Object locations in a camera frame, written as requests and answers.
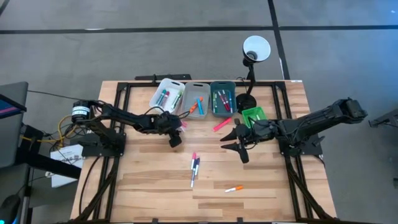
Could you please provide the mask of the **grey stand leg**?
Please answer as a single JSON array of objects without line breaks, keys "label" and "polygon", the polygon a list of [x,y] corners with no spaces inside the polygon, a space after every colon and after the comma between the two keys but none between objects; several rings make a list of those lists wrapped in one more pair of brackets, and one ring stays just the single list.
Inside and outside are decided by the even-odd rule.
[{"label": "grey stand leg", "polygon": [[374,120],[369,121],[369,126],[371,128],[377,128],[380,125],[387,125],[398,128],[398,109],[394,109]]}]

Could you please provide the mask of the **laptop with lit screen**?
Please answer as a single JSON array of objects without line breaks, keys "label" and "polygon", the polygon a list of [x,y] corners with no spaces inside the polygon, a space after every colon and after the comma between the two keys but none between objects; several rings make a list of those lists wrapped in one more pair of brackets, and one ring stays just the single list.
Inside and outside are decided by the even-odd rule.
[{"label": "laptop with lit screen", "polygon": [[22,114],[27,108],[12,99],[0,94],[0,119]]}]

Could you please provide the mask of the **thin maroon marker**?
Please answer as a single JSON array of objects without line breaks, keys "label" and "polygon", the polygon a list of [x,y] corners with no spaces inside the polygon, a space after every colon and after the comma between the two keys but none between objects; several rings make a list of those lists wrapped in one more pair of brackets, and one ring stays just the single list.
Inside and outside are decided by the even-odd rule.
[{"label": "thin maroon marker", "polygon": [[220,97],[220,99],[221,99],[221,101],[222,101],[222,103],[224,105],[224,108],[227,110],[228,107],[227,107],[226,101],[224,100],[223,95],[221,94],[220,91],[218,91],[218,95],[219,95],[219,97]]}]

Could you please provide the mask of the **black gooseneck desk lamp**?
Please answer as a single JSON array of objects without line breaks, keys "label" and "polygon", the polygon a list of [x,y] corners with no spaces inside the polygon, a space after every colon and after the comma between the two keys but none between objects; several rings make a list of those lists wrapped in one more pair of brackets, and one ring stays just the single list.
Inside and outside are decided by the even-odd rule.
[{"label": "black gooseneck desk lamp", "polygon": [[271,46],[265,38],[259,35],[252,35],[246,38],[243,42],[242,51],[244,56],[243,65],[249,69],[246,79],[250,82],[246,92],[239,94],[236,97],[239,114],[242,114],[244,110],[254,108],[257,105],[255,97],[251,95],[256,82],[254,64],[263,62],[269,58],[271,54]]}]

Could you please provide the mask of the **green mesh plastic basket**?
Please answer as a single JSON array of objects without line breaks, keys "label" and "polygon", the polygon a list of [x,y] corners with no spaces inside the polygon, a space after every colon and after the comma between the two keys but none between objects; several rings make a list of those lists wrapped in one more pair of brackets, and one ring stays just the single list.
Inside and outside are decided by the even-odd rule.
[{"label": "green mesh plastic basket", "polygon": [[[259,121],[256,118],[257,114],[259,115],[260,120],[267,119],[267,116],[261,107],[250,108],[242,111],[244,123],[248,128],[253,127],[254,123],[256,121]],[[255,121],[251,120],[250,115],[253,115],[255,117]]]}]

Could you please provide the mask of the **teal plastic bin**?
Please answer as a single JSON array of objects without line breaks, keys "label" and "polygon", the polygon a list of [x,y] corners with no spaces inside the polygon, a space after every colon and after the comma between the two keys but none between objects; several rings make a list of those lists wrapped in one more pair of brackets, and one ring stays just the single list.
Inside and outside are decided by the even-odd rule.
[{"label": "teal plastic bin", "polygon": [[[219,118],[228,118],[228,117],[232,117],[232,115],[234,115],[238,110],[236,107],[236,94],[235,94],[235,88],[236,88],[236,84],[234,82],[230,82],[230,81],[217,81],[217,82],[212,82],[210,84],[210,90],[211,90],[211,110],[213,113],[213,97],[212,97],[212,93],[215,91],[216,92],[216,104],[217,104],[217,112],[213,115]],[[223,95],[224,93],[226,94],[226,96],[228,97],[228,92],[231,92],[231,97],[232,97],[232,104],[233,104],[233,114],[231,114],[231,112],[227,111],[224,108],[224,105],[218,95],[218,91],[221,92],[221,94]]]}]

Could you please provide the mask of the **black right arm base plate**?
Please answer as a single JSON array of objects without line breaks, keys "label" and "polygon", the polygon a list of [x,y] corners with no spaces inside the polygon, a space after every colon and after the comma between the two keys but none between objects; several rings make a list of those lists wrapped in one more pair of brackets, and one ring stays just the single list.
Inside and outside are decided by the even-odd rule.
[{"label": "black right arm base plate", "polygon": [[321,148],[321,142],[324,140],[324,136],[317,134],[305,138],[295,144],[290,144],[285,137],[277,138],[280,147],[280,153],[291,157],[297,157],[301,155],[313,155],[319,156],[323,154]]}]

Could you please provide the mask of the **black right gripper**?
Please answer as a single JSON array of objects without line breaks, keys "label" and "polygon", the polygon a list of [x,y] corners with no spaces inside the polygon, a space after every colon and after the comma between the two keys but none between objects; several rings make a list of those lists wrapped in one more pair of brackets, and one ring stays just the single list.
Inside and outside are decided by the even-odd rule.
[{"label": "black right gripper", "polygon": [[239,124],[220,141],[239,140],[239,143],[225,144],[221,148],[229,150],[240,150],[243,146],[257,144],[259,142],[270,141],[275,138],[275,122],[267,119],[255,121],[251,127],[245,124]]}]

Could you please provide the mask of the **grey plastic bin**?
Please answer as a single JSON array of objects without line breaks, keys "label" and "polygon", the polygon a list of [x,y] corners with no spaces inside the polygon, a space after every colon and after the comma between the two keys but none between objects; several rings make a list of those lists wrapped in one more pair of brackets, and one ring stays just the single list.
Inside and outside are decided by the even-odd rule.
[{"label": "grey plastic bin", "polygon": [[205,119],[208,112],[208,104],[210,100],[210,86],[206,83],[189,82],[185,85],[185,91],[183,93],[181,112],[189,112],[190,108],[196,102],[197,98],[203,97],[201,103],[204,115],[199,114],[198,108],[194,110],[192,114],[187,117],[191,119]]}]

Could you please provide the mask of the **orange highlighter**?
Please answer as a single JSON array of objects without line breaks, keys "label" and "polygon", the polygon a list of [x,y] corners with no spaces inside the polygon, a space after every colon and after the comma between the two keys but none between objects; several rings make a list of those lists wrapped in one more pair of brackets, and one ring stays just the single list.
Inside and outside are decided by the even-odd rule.
[{"label": "orange highlighter", "polygon": [[194,110],[198,107],[199,102],[201,102],[202,100],[203,100],[202,96],[197,98],[196,102],[193,104],[193,106],[189,110],[190,114],[192,114],[194,112]]}]

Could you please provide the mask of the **teal Expo dry-erase marker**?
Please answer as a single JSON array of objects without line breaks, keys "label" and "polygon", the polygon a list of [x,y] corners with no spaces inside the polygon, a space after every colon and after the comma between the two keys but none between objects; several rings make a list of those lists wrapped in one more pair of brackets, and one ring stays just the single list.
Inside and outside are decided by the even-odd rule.
[{"label": "teal Expo dry-erase marker", "polygon": [[163,98],[164,98],[166,92],[167,92],[166,89],[162,90],[162,92],[161,92],[159,98],[158,98],[157,101],[156,101],[156,105],[157,105],[157,106],[160,106],[160,105],[161,105],[161,102],[162,102],[162,100],[163,100]]}]

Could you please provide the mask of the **green Expo dry-erase marker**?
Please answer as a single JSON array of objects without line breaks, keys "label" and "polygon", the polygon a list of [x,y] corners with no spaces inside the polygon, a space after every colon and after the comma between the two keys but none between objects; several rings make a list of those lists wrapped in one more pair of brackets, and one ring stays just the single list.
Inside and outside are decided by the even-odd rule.
[{"label": "green Expo dry-erase marker", "polygon": [[172,109],[172,110],[175,109],[175,107],[176,107],[176,105],[177,105],[177,103],[178,103],[180,97],[182,96],[182,94],[183,94],[182,91],[179,91],[179,92],[178,92],[177,96],[175,97],[174,101],[172,102],[172,105],[171,105],[171,109]]}]

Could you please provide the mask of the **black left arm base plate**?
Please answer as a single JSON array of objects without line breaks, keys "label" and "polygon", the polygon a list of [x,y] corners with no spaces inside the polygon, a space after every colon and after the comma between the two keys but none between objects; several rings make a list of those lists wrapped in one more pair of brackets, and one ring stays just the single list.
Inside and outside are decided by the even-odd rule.
[{"label": "black left arm base plate", "polygon": [[120,157],[124,154],[126,135],[117,133],[115,144],[106,144],[94,133],[87,134],[77,139],[77,143],[83,146],[83,157]]}]

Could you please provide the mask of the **pink highlighter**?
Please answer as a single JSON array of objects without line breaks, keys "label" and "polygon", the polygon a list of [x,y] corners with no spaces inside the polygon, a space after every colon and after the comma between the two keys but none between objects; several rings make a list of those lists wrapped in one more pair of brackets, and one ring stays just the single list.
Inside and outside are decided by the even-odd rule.
[{"label": "pink highlighter", "polygon": [[216,125],[213,128],[213,132],[217,132],[218,130],[220,130],[222,127],[226,126],[228,123],[230,123],[232,120],[232,117],[229,117],[227,119],[225,119],[224,121],[222,121],[220,124]]}]

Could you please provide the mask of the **black stand beam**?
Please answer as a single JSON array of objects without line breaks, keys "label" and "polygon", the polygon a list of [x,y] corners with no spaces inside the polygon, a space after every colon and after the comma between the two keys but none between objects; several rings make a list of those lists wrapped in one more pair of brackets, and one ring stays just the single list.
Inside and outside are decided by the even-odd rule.
[{"label": "black stand beam", "polygon": [[39,154],[44,133],[27,125],[22,135],[30,140],[22,139],[16,151],[15,165],[27,164],[35,169],[49,171],[53,174],[79,179],[81,168]]}]

